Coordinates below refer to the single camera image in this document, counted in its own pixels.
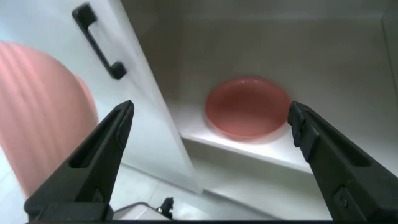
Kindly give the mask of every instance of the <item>pink plate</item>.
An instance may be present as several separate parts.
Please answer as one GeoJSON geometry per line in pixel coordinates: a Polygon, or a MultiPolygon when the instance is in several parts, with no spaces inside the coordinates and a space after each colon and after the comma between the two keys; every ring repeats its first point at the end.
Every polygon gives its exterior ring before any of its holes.
{"type": "Polygon", "coordinates": [[[263,78],[239,78],[221,84],[207,98],[206,116],[229,138],[261,138],[287,120],[290,99],[263,78]]]}

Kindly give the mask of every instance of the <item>white cabinet door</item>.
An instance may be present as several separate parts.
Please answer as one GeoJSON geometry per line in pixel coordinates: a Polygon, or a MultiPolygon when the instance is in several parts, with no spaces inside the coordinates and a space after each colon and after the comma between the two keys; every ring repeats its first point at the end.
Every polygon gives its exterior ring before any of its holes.
{"type": "Polygon", "coordinates": [[[29,45],[52,55],[82,77],[103,119],[114,106],[132,100],[130,137],[122,162],[196,192],[187,152],[119,0],[3,0],[0,39],[29,45]],[[110,77],[75,20],[72,10],[89,2],[98,20],[89,27],[110,64],[121,61],[127,74],[110,77]]]}

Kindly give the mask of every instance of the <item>cabinet handle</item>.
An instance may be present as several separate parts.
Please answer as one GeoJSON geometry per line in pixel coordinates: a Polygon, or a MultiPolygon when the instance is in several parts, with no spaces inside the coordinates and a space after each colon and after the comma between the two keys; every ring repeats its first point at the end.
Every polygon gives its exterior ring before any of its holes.
{"type": "Polygon", "coordinates": [[[104,53],[102,53],[100,47],[95,42],[92,34],[88,31],[88,27],[97,21],[97,17],[95,16],[90,4],[86,2],[77,7],[72,11],[72,16],[111,77],[117,80],[121,79],[127,73],[123,63],[117,61],[113,63],[113,65],[110,65],[105,58],[104,53]]]}

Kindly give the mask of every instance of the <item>pink object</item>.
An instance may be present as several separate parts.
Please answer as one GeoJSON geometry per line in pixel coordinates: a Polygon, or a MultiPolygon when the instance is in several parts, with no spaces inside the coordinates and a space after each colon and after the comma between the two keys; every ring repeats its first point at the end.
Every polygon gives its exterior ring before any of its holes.
{"type": "Polygon", "coordinates": [[[221,84],[207,98],[210,123],[229,138],[261,138],[287,120],[290,100],[281,87],[262,78],[239,78],[221,84]]]}
{"type": "Polygon", "coordinates": [[[0,144],[27,197],[98,123],[83,80],[14,43],[0,42],[0,104],[0,144]]]}

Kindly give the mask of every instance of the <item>floor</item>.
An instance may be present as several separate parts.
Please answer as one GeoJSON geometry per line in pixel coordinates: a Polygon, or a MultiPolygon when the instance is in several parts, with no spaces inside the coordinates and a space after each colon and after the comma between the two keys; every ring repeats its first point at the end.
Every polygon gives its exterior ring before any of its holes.
{"type": "MultiPolygon", "coordinates": [[[[116,211],[136,202],[159,207],[166,197],[174,198],[174,219],[184,220],[269,220],[272,216],[204,192],[202,195],[170,185],[121,165],[116,178],[111,206],[116,211]]],[[[2,223],[26,223],[24,195],[0,150],[0,217],[2,223]]]]}

